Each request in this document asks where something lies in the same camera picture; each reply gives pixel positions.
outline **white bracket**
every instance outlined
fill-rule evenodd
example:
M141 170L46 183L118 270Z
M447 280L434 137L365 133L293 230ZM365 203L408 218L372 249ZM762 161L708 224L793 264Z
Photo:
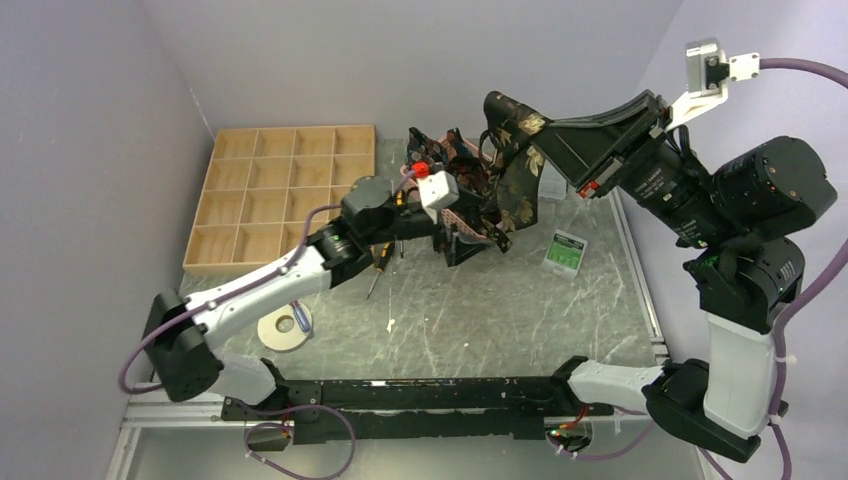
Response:
M725 62L724 52L718 54L720 61ZM684 92L671 104L671 122L665 130L671 131L695 117L703 115L727 101L727 87L730 82L741 82L760 75L760 55L756 52L730 57L728 78L711 85L706 91Z

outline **black metal bar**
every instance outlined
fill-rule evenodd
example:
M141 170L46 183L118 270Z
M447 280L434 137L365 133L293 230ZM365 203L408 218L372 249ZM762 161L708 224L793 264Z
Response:
M410 380L290 380L293 404L339 409L357 438L512 435L543 438L544 418L576 416L583 407L567 383L550 377L426 378ZM593 416L612 415L609 405L593 405ZM224 421L267 420L232 401ZM348 438L337 418L327 413L296 422L295 443Z

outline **white wall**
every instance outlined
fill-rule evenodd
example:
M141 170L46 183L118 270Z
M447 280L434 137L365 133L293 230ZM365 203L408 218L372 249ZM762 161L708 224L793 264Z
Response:
M801 57L848 69L848 4L838 0L685 2L640 84L673 101L686 84L684 45L717 36L729 55L759 51L768 57ZM813 228L792 235L807 257L806 284L821 271L848 230L848 162L845 131L848 92L809 74L766 71L732 85L730 100L690 125L694 148L710 170L777 135L808 141L825 162L841 199ZM674 235L647 211L625 205L654 304L676 359L707 358L707 327L697 309L694 282L681 264L696 253L674 248ZM793 452L794 478L846 478L848 362L845 291L848 273L787 330L788 350L799 363L789 370L784 432ZM771 436L748 465L733 465L737 479L779 478L780 456Z
M0 4L0 478L105 474L209 144L136 2Z
M213 130L485 127L490 90L550 115L623 102L681 0L144 0Z

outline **white cable clip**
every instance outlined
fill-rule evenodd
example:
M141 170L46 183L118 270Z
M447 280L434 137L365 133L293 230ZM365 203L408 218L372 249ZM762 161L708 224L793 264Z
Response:
M612 421L613 425L615 425L615 436L617 437L619 433L621 433L621 415L622 411L613 407L612 409Z
M774 357L774 361L777 363L785 363L788 366L798 363L798 358L795 357L795 355L787 355L785 357Z

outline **cable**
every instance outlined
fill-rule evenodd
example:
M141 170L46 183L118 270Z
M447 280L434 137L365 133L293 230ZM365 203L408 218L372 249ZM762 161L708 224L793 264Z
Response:
M263 457L262 455L259 455L258 453L254 452L253 450L250 449L250 444L248 443L248 438L250 437L250 434L257 431L257 430L263 429L263 428L273 428L275 430L279 429L280 424L275 423L275 422L260 423L260 424L254 425L254 426L248 428L247 430L245 430L245 432L244 432L244 450L245 450L247 456L253 458L254 460L256 460L256 461L258 461L258 462L260 462L264 465L268 465L269 467L273 468L274 470L276 470L280 473L288 475L292 478L296 478L297 480L331 480L333 478L338 478L348 468L350 468L350 464L353 463L353 456L356 453L356 434L353 431L353 425L351 425L350 420L348 420L347 417L342 415L342 413L339 412L338 410L324 406L324 405L297 405L295 407L284 408L282 410L274 410L274 411L263 412L263 411L260 411L260 410L256 410L255 408L251 407L250 405L245 404L244 402L240 401L240 403L241 403L241 407L246 409L247 411L249 411L249 412L251 412L255 415L261 415L261 416L264 416L264 417L286 415L286 414L294 413L294 412L301 411L301 410L321 410L321 411L330 413L330 414L334 415L336 418L338 418L339 420L341 420L342 423L344 424L345 428L347 429L348 433L350 434L350 454L348 455L347 460L345 460L344 465L342 465L342 467L338 471L336 471L335 473L333 473L331 475L327 475L325 477L307 477L307 476L301 475L299 473L292 472L291 470L288 470L287 468L282 467L279 464L272 462L271 460L268 460L267 458Z
M577 417L574 420L572 420L571 422L563 423L562 425L559 426L559 428L568 430L570 428L576 427L577 424L580 423L580 420L583 420L583 417L585 417L588 412L589 412L589 404L586 403L586 404L583 405L583 408L580 409L580 413L577 414Z
M230 300L234 297L237 297L237 296L242 295L246 292L249 292L249 291L253 290L254 288L257 288L257 287L279 277L280 275L285 275L285 272L288 272L291 269L291 266L303 255L303 252L306 251L306 238L309 236L309 224L312 222L312 217L314 217L316 214L318 214L320 212L323 212L323 211L326 211L326 210L335 210L337 208L341 208L341 205L325 205L323 207L315 208L311 212L309 212L309 214L306 216L306 221L304 222L304 225L303 225L303 234L300 237L300 241L297 244L297 248L295 248L294 252L292 252L291 258L289 258L280 268L273 270L273 271L269 272L267 275L264 275L264 276L262 276L262 277L260 277L256 280L254 280L253 282L250 282L250 283L248 283L248 284L246 284L246 285L244 285L240 288L237 288L237 289L235 289L231 292L223 293L220 296L212 299L209 302L205 302L202 305L198 305L195 308L192 308L190 310L186 310L185 312L183 312L183 313L177 315L176 317L168 320L167 322L163 323L162 325L159 325L152 332L150 332L147 336L145 336L141 340L141 342L138 344L138 346L135 347L135 349L132 351L130 356L124 361L123 365L121 365L121 369L118 372L118 387L121 389L121 391L124 392L124 393L130 394L130 395L136 395L136 394L148 393L148 392L152 392L152 391L161 389L162 388L161 384L152 385L152 386L143 387L143 388L135 388L135 387L131 387L131 386L127 385L127 373L129 372L130 366L132 366L133 362L141 354L141 352L144 351L144 349L147 348L151 343L153 343L153 341L156 340L156 338L159 337L159 335L162 335L164 332L168 331L174 325L177 325L177 324L181 323L182 321L189 319L189 318L193 317L194 315L197 315L198 313L202 313L202 312L209 310L209 304L210 303L214 302L217 305L221 305L224 302L226 302L226 301L228 301L228 300Z
M839 85L848 88L848 73L819 62L801 60L798 58L764 58L760 60L760 70L768 69L787 69L809 72L828 80L832 80ZM813 280L813 283L801 292L801 295L799 295L798 298L789 303L789 305L780 312L777 319L775 319L774 325L772 326L772 337L774 339L774 354L777 358L786 357L786 325L789 324L789 320L791 320L795 314L816 298L822 290L824 290L830 282L836 278L846 264L848 264L848 239L845 240L842 247L836 252L836 255L833 256L833 259L830 260L819 276ZM776 370L777 374L774 385L774 393L772 394L768 408L769 415L778 414L780 401L783 398L783 391L786 388L786 363L777 362ZM780 449L780 454L783 457L783 474L780 478L782 480L789 480L792 477L792 458L789 456L789 447L786 444L786 438L783 436L783 431L780 429L779 425L771 424L771 428L774 433L774 438L777 441L777 446ZM710 465L716 468L720 475L722 475L725 479L730 478L730 476L727 475L727 472L718 466L718 463L707 451L701 450L701 453Z

